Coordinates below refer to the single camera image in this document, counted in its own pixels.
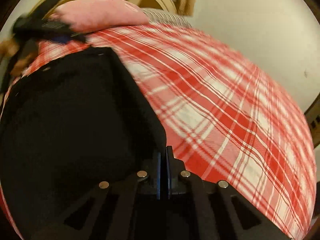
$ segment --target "black cloth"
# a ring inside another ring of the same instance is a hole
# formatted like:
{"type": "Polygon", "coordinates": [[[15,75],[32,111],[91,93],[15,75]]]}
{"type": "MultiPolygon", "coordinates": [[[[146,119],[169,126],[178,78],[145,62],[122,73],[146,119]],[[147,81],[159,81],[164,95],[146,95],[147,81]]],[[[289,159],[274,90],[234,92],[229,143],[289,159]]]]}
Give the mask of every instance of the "black cloth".
{"type": "Polygon", "coordinates": [[[29,239],[165,146],[163,126],[111,48],[51,61],[13,86],[0,124],[0,180],[18,229],[29,239]]]}

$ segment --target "pink pillow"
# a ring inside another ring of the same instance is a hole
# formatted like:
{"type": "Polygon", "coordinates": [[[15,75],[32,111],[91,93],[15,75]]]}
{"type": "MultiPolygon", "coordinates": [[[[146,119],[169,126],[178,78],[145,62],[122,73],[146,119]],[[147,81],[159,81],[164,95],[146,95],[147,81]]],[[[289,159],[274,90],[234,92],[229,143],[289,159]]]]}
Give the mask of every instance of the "pink pillow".
{"type": "Polygon", "coordinates": [[[138,6],[125,0],[70,1],[58,6],[50,18],[68,23],[73,31],[80,33],[149,23],[149,18],[138,6]]]}

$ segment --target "red and white plaid fabric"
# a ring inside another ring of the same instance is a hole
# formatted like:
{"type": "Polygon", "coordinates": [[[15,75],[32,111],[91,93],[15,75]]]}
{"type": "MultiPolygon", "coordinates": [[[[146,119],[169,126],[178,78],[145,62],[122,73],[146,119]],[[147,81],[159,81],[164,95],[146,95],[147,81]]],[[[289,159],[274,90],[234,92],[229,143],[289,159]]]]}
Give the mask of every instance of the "red and white plaid fabric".
{"type": "MultiPolygon", "coordinates": [[[[88,41],[119,55],[189,171],[212,182],[226,180],[285,234],[303,238],[316,195],[313,143],[303,113],[280,85],[240,53],[194,29],[117,27],[91,34],[88,41]]],[[[22,78],[87,47],[41,41],[40,55],[22,78]]]]}

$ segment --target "metal screw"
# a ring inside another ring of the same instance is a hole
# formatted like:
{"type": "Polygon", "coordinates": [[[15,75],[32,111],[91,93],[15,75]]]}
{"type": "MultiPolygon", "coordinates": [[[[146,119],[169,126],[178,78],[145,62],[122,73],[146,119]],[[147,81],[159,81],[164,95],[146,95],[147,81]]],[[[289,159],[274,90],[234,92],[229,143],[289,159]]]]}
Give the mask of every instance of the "metal screw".
{"type": "Polygon", "coordinates": [[[218,182],[218,185],[219,185],[220,187],[226,188],[226,187],[229,186],[229,183],[226,182],[225,180],[220,180],[220,181],[218,182]]]}
{"type": "Polygon", "coordinates": [[[191,173],[189,171],[181,171],[180,175],[184,178],[188,178],[191,176],[191,173]]]}
{"type": "Polygon", "coordinates": [[[109,182],[107,182],[107,181],[102,181],[99,183],[99,188],[101,188],[101,189],[105,189],[108,187],[109,187],[109,182]]]}
{"type": "Polygon", "coordinates": [[[146,176],[148,176],[148,173],[146,171],[138,171],[137,176],[139,178],[145,178],[146,176]]]}

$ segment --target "round metal pin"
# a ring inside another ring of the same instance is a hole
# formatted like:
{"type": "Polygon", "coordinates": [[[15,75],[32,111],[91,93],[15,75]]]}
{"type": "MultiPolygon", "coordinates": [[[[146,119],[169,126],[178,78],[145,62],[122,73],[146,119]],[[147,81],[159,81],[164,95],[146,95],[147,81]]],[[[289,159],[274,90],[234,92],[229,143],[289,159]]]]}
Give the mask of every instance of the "round metal pin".
{"type": "Polygon", "coordinates": [[[219,185],[219,187],[226,188],[226,187],[229,186],[229,183],[226,182],[225,180],[220,180],[220,181],[218,182],[218,185],[219,185]]]}
{"type": "Polygon", "coordinates": [[[191,176],[191,173],[189,171],[181,171],[180,175],[184,178],[188,178],[191,176]]]}
{"type": "Polygon", "coordinates": [[[138,171],[137,176],[139,178],[145,178],[146,176],[148,176],[148,173],[146,171],[138,171]]]}
{"type": "Polygon", "coordinates": [[[107,181],[102,181],[99,183],[99,188],[101,188],[101,189],[105,189],[108,187],[109,187],[109,182],[107,182],[107,181]]]}

